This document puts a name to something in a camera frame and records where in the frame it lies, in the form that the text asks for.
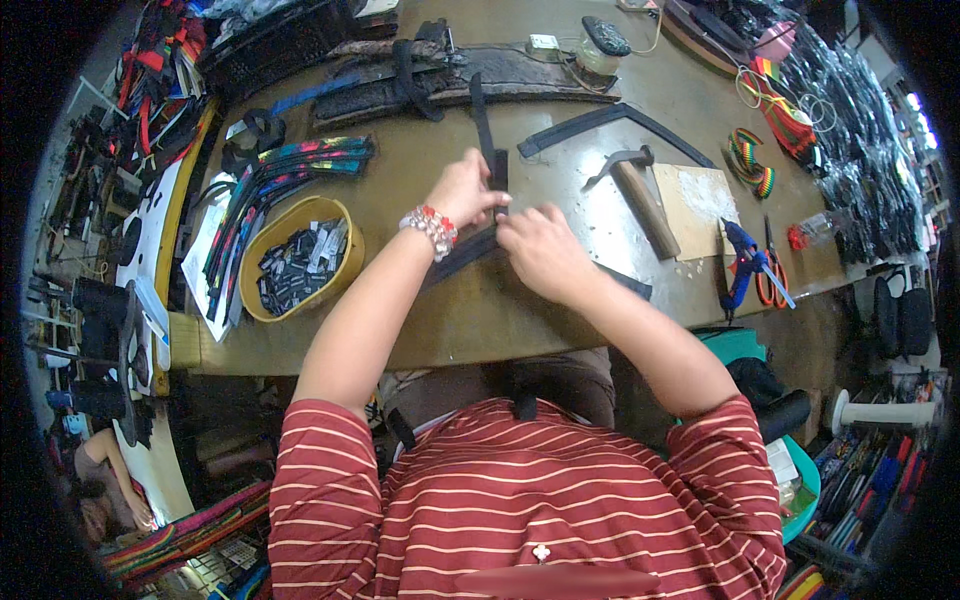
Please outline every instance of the workbench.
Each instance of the workbench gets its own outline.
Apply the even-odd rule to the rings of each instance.
[[[530,34],[552,34],[563,40],[581,33],[581,17],[588,14],[615,23],[638,49],[653,43],[656,30],[654,19],[622,12],[613,2],[404,0],[401,9],[398,37],[412,38],[422,21],[445,17],[457,44],[517,42]],[[269,108],[277,100],[320,83],[324,70],[323,65],[305,70],[231,107],[216,132],[217,141],[205,166],[204,186],[220,172],[221,148],[232,123],[250,108]],[[763,239],[763,214],[769,214],[794,298],[839,287],[862,276],[845,270],[832,243],[803,252],[789,250],[787,226],[823,210],[823,198],[813,178],[777,145],[761,112],[739,100],[729,76],[709,70],[666,34],[653,53],[624,59],[618,74],[623,102],[662,123],[724,170],[741,224],[757,240]],[[528,135],[601,106],[574,102],[488,106],[493,142],[498,148],[510,150],[511,210],[519,212],[545,202],[557,204],[594,260],[653,285],[651,302],[659,310],[687,327],[722,321],[718,303],[718,294],[726,289],[722,258],[687,263],[658,261],[611,178],[604,178],[589,191],[581,190],[587,178],[600,170],[606,155],[618,150],[636,150],[641,144],[649,144],[658,162],[694,166],[689,157],[627,120],[582,133],[528,159],[516,151],[516,144]],[[310,109],[311,103],[306,103],[280,115],[286,121],[285,143],[331,135],[311,129]],[[756,148],[756,158],[776,170],[773,193],[762,203],[732,174],[724,157],[727,136],[737,127],[759,135],[764,144]],[[411,112],[340,129],[335,134],[367,133],[376,138],[377,156],[362,179],[316,182],[275,207],[268,222],[303,197],[319,194],[337,199],[363,231],[365,260],[369,263],[396,233],[403,214],[426,197],[443,167],[458,160],[465,148],[478,145],[476,127],[466,108],[446,108],[445,119],[438,123]],[[645,177],[654,185],[651,175]],[[172,252],[173,248],[167,246],[162,251]],[[188,300],[187,316],[172,315],[172,363],[174,368],[189,368],[192,373],[295,375],[334,303],[332,300],[313,312],[275,324],[245,320],[217,343],[199,319],[196,305]],[[737,314],[762,309],[752,287]],[[388,369],[498,361],[603,344],[599,334],[579,316],[527,290],[501,253],[477,260],[418,297],[396,341]]]

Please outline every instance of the person in background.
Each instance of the person in background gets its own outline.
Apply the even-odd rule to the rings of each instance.
[[[112,427],[80,444],[73,466],[79,481],[72,494],[78,499],[84,532],[94,545],[132,531],[151,531],[153,512],[133,489]]]
[[[612,431],[609,406],[538,397],[521,420],[521,398],[469,403],[452,388],[456,410],[432,415],[450,397],[424,397],[427,410],[407,411],[413,443],[377,480],[364,406],[445,250],[440,228],[510,201],[487,190],[489,175],[475,149],[447,166],[308,350],[270,498],[274,598],[469,597],[456,583],[467,573],[590,564],[659,577],[641,597],[772,599],[786,559],[750,404],[696,337],[597,269],[551,204],[498,216],[497,241],[524,284],[583,316],[684,420],[669,459]],[[442,332],[420,335],[433,344]],[[607,427],[586,414],[607,415]]]

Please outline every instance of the red striped shirt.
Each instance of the red striped shirt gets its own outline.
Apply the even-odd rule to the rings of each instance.
[[[778,494],[742,396],[667,437],[671,458],[538,402],[506,399],[423,433],[380,485],[367,425],[320,400],[291,405],[270,497],[276,598],[474,597],[454,580],[535,564],[660,577],[642,598],[772,598]]]

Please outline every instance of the bracelet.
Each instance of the bracelet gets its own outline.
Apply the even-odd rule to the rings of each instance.
[[[440,262],[450,254],[450,249],[457,241],[457,228],[445,216],[422,204],[417,206],[400,219],[401,229],[414,228],[426,233],[433,242],[434,262]]]

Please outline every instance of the rainbow striped strap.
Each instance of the rainbow striped strap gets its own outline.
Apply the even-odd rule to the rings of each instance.
[[[754,194],[760,200],[770,196],[774,188],[774,170],[764,167],[754,158],[754,146],[762,143],[760,138],[743,128],[733,130],[727,139],[727,151],[731,156],[733,172],[741,181],[754,188]]]

